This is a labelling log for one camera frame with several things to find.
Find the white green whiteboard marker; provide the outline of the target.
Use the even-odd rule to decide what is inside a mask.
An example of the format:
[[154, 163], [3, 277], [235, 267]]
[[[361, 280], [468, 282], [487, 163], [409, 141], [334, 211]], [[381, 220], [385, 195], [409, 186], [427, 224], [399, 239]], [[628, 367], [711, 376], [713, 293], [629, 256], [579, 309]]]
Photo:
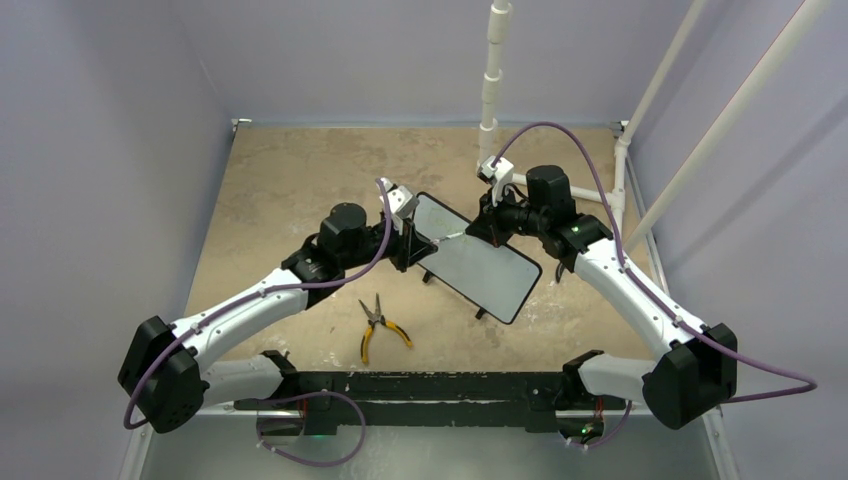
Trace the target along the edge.
[[441, 244], [441, 243], [449, 241], [449, 240], [458, 239], [462, 236], [465, 236], [464, 231], [455, 232], [455, 233], [451, 233], [451, 234], [448, 234], [448, 235], [444, 235], [444, 236], [432, 239], [431, 243], [434, 244], [434, 245], [438, 245], [438, 244]]

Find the black-framed whiteboard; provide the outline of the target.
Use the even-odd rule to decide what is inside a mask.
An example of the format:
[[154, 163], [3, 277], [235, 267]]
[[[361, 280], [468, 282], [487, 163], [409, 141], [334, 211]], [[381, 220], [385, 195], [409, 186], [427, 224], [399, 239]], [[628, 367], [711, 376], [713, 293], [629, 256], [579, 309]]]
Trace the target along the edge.
[[[417, 194], [417, 230], [435, 239], [464, 231], [470, 221], [426, 192]], [[417, 264], [487, 314], [510, 325], [518, 317], [542, 276], [535, 260], [512, 246], [495, 248], [465, 234], [438, 244], [438, 251]]]

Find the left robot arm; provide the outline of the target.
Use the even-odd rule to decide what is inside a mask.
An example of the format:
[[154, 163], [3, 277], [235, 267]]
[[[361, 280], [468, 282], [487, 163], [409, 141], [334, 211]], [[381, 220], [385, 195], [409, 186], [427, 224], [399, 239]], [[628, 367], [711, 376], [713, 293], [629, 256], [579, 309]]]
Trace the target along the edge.
[[154, 316], [136, 330], [118, 382], [129, 394], [124, 425], [150, 424], [167, 433], [200, 409], [258, 399], [284, 409], [297, 399], [298, 382], [278, 352], [246, 361], [221, 361], [234, 346], [273, 323], [296, 315], [363, 276], [382, 259], [404, 272], [436, 252], [413, 223], [417, 197], [392, 204], [380, 224], [366, 226], [358, 204], [336, 205], [302, 247], [254, 286], [199, 314], [170, 324]]

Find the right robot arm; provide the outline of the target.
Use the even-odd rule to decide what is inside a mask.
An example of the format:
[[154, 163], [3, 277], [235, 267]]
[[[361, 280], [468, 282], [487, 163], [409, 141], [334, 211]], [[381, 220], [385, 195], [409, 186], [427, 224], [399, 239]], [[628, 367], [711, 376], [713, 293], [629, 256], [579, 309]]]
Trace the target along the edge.
[[489, 189], [466, 234], [495, 248], [514, 235], [538, 239], [563, 269], [605, 298], [653, 355], [643, 361], [593, 351], [570, 361], [561, 381], [569, 404], [617, 397], [647, 406], [677, 430], [734, 396], [736, 335], [724, 324], [706, 325], [651, 283], [601, 220], [578, 212], [561, 167], [532, 168], [526, 195], [512, 192], [513, 166], [505, 160], [484, 161], [477, 176]]

